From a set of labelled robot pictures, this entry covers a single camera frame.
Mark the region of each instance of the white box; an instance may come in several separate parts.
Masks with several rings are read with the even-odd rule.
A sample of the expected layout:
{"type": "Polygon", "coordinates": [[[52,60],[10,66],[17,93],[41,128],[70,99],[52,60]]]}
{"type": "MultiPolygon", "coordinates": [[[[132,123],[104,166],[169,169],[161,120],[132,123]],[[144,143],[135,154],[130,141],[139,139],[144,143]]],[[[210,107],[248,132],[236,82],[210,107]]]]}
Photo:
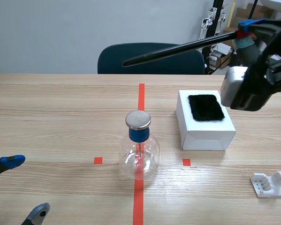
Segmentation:
{"type": "Polygon", "coordinates": [[[217,90],[180,90],[176,116],[182,150],[225,150],[235,135],[235,128],[217,90]],[[189,95],[215,95],[225,118],[222,121],[195,121],[191,114],[189,95]]]}

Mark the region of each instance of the chair backrest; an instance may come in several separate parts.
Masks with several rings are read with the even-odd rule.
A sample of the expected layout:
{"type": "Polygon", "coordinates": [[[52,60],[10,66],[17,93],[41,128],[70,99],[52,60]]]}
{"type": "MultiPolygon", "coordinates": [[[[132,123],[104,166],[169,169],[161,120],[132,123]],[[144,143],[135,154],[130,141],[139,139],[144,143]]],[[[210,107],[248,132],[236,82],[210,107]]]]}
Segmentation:
{"type": "Polygon", "coordinates": [[[136,66],[122,67],[124,60],[172,46],[175,44],[130,43],[109,46],[99,56],[98,74],[204,74],[204,59],[197,50],[136,66]]]}

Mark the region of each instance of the black sponge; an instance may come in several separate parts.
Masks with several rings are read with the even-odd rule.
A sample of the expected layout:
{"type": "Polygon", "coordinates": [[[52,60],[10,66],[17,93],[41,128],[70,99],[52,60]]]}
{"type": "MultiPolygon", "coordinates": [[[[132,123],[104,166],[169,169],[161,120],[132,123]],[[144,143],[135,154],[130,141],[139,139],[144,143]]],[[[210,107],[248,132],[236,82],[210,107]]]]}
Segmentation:
{"type": "Polygon", "coordinates": [[[221,121],[225,118],[214,95],[189,95],[188,100],[196,121],[221,121]]]}

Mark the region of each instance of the glass flask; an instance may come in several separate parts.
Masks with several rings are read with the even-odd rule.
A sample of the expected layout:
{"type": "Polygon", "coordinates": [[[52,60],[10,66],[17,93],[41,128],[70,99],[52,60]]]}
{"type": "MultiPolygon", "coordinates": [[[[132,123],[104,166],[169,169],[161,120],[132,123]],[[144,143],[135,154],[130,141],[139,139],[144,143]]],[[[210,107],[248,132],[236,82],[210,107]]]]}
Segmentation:
{"type": "Polygon", "coordinates": [[[121,170],[130,178],[147,179],[155,175],[160,162],[160,146],[150,134],[151,116],[142,110],[126,116],[129,133],[120,143],[119,162],[121,170]]]}

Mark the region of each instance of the blue handle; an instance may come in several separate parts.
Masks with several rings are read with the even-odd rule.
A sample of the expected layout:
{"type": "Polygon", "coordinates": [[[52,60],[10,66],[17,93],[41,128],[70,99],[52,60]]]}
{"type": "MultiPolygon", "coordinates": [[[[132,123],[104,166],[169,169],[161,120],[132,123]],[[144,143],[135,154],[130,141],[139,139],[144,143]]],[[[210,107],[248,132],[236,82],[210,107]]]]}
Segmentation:
{"type": "Polygon", "coordinates": [[[0,158],[0,162],[10,170],[23,164],[25,160],[26,160],[26,158],[23,155],[16,155],[16,156],[11,156],[11,157],[0,158]]]}

